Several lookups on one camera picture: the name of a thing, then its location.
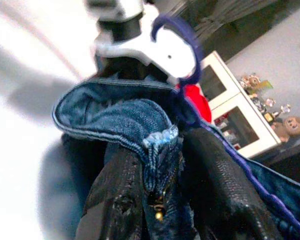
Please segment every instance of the gray wall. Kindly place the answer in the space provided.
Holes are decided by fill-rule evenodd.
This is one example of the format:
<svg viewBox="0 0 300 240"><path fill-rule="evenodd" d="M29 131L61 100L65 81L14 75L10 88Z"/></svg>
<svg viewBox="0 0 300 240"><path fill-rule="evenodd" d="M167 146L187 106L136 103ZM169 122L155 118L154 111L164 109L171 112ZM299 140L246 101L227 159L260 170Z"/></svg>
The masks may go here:
<svg viewBox="0 0 300 240"><path fill-rule="evenodd" d="M290 104L291 112L282 116L300 116L300 9L232 57L227 66L236 78L257 73L269 80L273 89L260 95L276 100L272 109ZM292 144L300 144L300 138L283 147Z"/></svg>

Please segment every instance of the white cabinet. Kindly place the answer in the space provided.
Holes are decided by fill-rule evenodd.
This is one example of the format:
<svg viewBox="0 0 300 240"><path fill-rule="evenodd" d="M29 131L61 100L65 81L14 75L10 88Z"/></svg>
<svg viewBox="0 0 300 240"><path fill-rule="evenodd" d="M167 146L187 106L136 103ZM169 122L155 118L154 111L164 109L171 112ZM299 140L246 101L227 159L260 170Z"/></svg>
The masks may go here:
<svg viewBox="0 0 300 240"><path fill-rule="evenodd" d="M247 158L279 145L272 130L217 52L202 61L200 81L212 110L212 121L239 153Z"/></svg>

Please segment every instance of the hanger hook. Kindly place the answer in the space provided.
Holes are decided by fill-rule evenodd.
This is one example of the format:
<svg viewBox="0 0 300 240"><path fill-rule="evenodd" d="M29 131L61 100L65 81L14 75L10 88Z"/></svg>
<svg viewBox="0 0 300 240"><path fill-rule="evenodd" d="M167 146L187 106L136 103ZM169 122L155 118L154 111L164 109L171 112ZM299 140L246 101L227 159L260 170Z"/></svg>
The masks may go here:
<svg viewBox="0 0 300 240"><path fill-rule="evenodd" d="M174 27L181 35L183 40L185 40L192 48L195 57L195 71L194 73L187 77L179 77L180 89L188 84L196 84L199 82L202 74L201 70L201 60L204 58L203 50L200 43L197 40L196 33L187 24L186 21L179 17L171 17L167 15L159 15L153 22L153 27L151 31L152 40L157 40L157 32L164 25L169 25Z"/></svg>

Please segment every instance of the red object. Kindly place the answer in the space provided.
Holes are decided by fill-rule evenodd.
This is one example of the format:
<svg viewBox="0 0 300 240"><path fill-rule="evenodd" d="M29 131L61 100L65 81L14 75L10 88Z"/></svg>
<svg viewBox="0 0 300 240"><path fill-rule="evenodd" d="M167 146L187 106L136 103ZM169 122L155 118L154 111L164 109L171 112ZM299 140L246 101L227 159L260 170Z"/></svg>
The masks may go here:
<svg viewBox="0 0 300 240"><path fill-rule="evenodd" d="M197 85L188 84L185 86L185 95L192 101L201 117L211 123L211 110L207 99L200 94L200 88Z"/></svg>

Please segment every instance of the brown teddy bear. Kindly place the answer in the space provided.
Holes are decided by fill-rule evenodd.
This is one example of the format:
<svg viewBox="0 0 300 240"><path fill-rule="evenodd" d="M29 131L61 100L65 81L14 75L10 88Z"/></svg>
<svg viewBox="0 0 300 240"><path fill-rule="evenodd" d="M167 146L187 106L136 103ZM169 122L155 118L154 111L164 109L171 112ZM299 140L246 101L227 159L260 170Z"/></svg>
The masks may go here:
<svg viewBox="0 0 300 240"><path fill-rule="evenodd" d="M286 143L290 137L295 138L300 136L300 117L289 116L281 122L274 122L271 128L278 135L281 142Z"/></svg>

